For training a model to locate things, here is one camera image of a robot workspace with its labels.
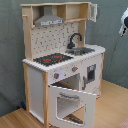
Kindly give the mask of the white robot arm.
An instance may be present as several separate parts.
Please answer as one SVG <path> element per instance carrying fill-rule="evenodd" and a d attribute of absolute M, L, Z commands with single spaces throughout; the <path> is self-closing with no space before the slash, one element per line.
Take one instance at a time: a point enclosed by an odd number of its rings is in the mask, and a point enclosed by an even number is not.
<path fill-rule="evenodd" d="M 122 25 L 119 30 L 119 34 L 121 35 L 121 37 L 123 37 L 128 31 L 128 8 L 126 9 L 126 11 L 123 13 L 121 17 L 121 24 Z"/>

